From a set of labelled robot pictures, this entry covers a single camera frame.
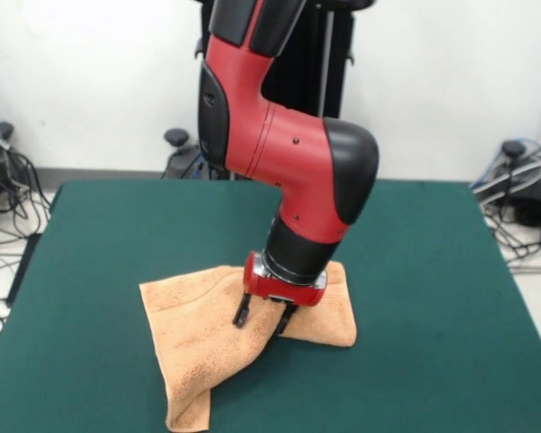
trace white wall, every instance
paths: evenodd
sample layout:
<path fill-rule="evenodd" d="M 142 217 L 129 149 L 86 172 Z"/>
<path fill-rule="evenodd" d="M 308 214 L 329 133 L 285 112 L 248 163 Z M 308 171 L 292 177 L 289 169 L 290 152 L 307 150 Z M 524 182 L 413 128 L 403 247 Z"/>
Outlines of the white wall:
<path fill-rule="evenodd" d="M 36 165 L 161 170 L 196 134 L 199 4 L 0 0 L 0 118 Z M 379 0 L 357 14 L 343 117 L 384 177 L 469 180 L 507 137 L 541 139 L 541 0 Z"/>

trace table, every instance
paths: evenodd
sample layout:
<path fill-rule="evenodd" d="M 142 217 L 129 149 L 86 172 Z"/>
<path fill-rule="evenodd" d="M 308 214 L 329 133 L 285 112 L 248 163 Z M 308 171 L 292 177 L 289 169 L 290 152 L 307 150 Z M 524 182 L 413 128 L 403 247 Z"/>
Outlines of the table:
<path fill-rule="evenodd" d="M 138 283 L 261 249 L 251 182 L 70 182 L 0 340 L 0 433 L 166 431 Z M 464 185 L 380 181 L 336 253 L 351 349 L 277 339 L 213 391 L 211 430 L 541 431 L 541 342 Z"/>

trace orange towel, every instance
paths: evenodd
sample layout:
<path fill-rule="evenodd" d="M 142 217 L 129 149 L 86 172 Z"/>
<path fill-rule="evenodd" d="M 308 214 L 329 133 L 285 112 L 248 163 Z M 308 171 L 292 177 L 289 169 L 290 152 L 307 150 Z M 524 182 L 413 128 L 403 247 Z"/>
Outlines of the orange towel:
<path fill-rule="evenodd" d="M 344 267 L 329 263 L 321 302 L 299 308 L 282 336 L 351 346 L 356 325 Z M 168 399 L 167 428 L 208 429 L 210 390 L 254 361 L 285 308 L 252 297 L 242 329 L 232 324 L 243 295 L 243 268 L 220 266 L 141 284 L 142 302 Z"/>

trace small screw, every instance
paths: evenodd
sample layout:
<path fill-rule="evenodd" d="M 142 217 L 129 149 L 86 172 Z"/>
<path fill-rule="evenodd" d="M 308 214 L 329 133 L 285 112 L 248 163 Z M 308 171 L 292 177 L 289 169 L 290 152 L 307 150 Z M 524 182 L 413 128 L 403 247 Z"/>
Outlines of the small screw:
<path fill-rule="evenodd" d="M 204 97 L 205 102 L 211 108 L 215 106 L 215 96 L 212 93 L 207 93 Z"/>

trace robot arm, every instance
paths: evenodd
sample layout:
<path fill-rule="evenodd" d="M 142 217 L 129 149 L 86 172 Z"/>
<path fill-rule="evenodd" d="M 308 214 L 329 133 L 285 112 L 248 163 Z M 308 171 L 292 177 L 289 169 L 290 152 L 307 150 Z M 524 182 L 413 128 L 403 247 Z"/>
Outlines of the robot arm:
<path fill-rule="evenodd" d="M 360 126 L 271 103 L 262 82 L 306 0 L 216 0 L 202 65 L 198 130 L 205 159 L 282 191 L 261 255 L 245 266 L 251 294 L 315 305 L 321 275 L 356 221 L 375 181 L 379 154 Z"/>

